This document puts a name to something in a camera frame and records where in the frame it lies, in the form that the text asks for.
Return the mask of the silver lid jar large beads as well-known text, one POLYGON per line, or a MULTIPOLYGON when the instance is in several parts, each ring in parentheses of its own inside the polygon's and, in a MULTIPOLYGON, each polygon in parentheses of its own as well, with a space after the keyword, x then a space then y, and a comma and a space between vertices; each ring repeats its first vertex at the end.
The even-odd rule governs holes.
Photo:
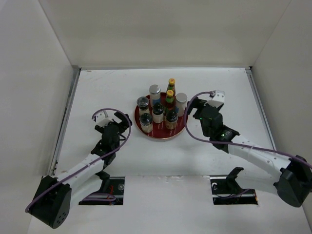
POLYGON ((185 93, 178 93, 175 96, 175 111, 178 117, 184 115, 184 111, 187 105, 187 95, 185 93))

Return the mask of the yellow cap sauce bottle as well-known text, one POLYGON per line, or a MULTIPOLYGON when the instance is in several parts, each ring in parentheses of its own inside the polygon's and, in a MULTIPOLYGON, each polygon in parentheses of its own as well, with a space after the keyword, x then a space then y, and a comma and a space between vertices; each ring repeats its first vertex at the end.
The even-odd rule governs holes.
POLYGON ((170 110, 175 108, 175 96, 173 90, 167 90, 166 98, 165 98, 165 114, 167 114, 170 110))
POLYGON ((176 95, 176 88, 175 88, 175 79, 174 78, 170 78, 168 80, 168 86, 167 86, 167 90, 172 90, 174 93, 174 96, 176 95))

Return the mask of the black cap spice grinder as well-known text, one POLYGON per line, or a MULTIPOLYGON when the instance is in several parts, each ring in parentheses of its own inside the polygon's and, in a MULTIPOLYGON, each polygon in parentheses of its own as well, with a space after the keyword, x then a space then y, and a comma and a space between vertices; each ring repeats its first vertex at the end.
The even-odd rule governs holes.
POLYGON ((139 122, 143 132, 150 133, 153 130, 153 118, 151 114, 142 114, 139 118, 139 122))
POLYGON ((160 102, 153 105, 152 108, 153 122, 159 124, 164 121, 164 108, 160 102))
POLYGON ((177 112, 175 110, 170 110, 166 114, 166 118, 165 118, 166 128, 169 130, 175 129, 177 126, 177 120, 178 120, 177 112))
POLYGON ((139 97, 136 101, 138 106, 139 115, 149 114, 149 99, 147 97, 139 97))

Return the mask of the silver lid jar small beads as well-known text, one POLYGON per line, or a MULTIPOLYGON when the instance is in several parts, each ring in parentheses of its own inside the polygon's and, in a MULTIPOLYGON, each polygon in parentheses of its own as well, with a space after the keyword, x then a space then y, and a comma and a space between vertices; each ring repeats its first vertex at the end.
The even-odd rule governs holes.
POLYGON ((158 85, 154 84, 154 85, 150 86, 149 92, 150 92, 150 105, 151 105, 151 107, 153 107, 156 103, 160 103, 161 88, 158 85))

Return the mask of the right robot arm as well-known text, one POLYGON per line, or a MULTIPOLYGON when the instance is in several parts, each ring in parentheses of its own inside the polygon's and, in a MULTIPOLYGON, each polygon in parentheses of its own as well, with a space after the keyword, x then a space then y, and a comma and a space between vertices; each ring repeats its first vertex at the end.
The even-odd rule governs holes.
POLYGON ((293 207, 302 206, 312 191, 311 164, 299 155, 261 148, 247 140, 238 131, 224 125, 221 108, 221 105, 213 106, 211 100, 193 97, 184 115, 187 117, 195 109, 193 117, 200 121, 206 143, 266 171, 274 179, 266 186, 270 193, 277 194, 293 207))

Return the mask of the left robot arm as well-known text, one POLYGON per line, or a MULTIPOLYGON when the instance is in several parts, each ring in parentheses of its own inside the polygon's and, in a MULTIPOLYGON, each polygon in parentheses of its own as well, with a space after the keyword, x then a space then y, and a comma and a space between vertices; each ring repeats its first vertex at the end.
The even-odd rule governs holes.
POLYGON ((104 171, 116 158, 117 151, 127 142, 125 131, 131 132, 132 122, 127 114, 114 110, 120 122, 108 118, 107 108, 92 116, 95 130, 101 139, 90 154, 70 170, 41 179, 32 202, 25 212, 52 229, 58 228, 67 218, 72 206, 94 192, 105 194, 109 190, 109 175, 104 171))

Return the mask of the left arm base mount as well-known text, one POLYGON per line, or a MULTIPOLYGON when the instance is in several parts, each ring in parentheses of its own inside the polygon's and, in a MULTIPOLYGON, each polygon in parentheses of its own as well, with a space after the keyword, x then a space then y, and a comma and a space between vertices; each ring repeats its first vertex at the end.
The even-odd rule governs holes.
POLYGON ((125 177, 110 177, 106 182, 102 182, 101 187, 80 201, 79 205, 103 205, 114 206, 123 205, 125 190, 125 177))

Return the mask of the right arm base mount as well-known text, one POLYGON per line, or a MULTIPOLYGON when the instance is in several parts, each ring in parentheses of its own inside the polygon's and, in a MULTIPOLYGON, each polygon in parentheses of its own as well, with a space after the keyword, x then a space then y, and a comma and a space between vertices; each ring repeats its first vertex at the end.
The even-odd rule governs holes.
POLYGON ((254 189, 242 189, 236 182, 242 167, 235 167, 227 175, 210 176, 214 205, 258 205, 254 189))

